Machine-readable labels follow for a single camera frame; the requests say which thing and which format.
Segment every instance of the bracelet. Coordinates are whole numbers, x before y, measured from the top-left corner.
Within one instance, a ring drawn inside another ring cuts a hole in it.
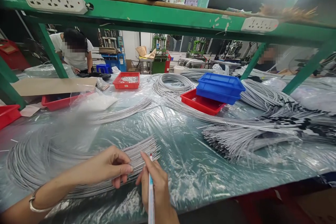
[[[38,189],[33,193],[33,195],[31,196],[31,198],[30,198],[30,200],[29,200],[30,210],[33,211],[33,212],[39,212],[39,213],[41,213],[41,212],[48,212],[48,211],[50,211],[51,209],[53,209],[54,207],[52,206],[52,207],[50,207],[50,208],[42,209],[42,210],[40,210],[40,209],[36,209],[35,207],[33,207],[33,201],[35,200],[35,195],[36,195],[36,193],[37,193],[37,191],[38,191],[39,189],[40,189],[40,188],[38,188]]]

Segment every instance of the electrical outlet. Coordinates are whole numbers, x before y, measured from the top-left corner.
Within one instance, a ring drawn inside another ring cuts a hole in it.
[[[274,31],[278,25],[279,21],[277,19],[249,17],[245,19],[241,31],[266,33]]]
[[[88,10],[84,0],[26,0],[30,7],[48,12],[85,14]]]

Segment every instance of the person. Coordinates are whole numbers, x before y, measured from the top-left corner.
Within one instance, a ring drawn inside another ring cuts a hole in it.
[[[263,55],[259,58],[257,64],[255,65],[254,69],[263,71],[263,72],[270,72],[272,74],[277,73],[277,68],[275,66],[275,56],[277,54],[277,48],[275,45],[270,45]]]
[[[91,73],[93,45],[81,31],[66,29],[49,37],[62,63],[70,65],[75,74]]]
[[[142,202],[148,213],[148,173],[154,184],[154,216],[156,224],[179,224],[175,209],[170,204],[168,175],[157,161],[152,162],[140,152],[145,166],[137,178],[136,185],[141,184]],[[2,224],[38,224],[59,201],[77,185],[95,184],[110,178],[116,189],[121,181],[127,182],[127,175],[133,172],[130,158],[115,146],[111,146],[96,156],[70,168],[47,182],[32,194],[25,197],[1,214]]]

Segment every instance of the white pen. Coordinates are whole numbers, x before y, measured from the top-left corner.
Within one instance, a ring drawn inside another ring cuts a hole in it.
[[[148,172],[148,224],[154,224],[154,188],[151,174]]]

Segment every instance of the black hair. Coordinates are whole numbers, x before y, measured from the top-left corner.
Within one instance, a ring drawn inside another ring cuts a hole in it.
[[[75,50],[88,51],[88,40],[79,29],[66,29],[63,37],[64,41]]]

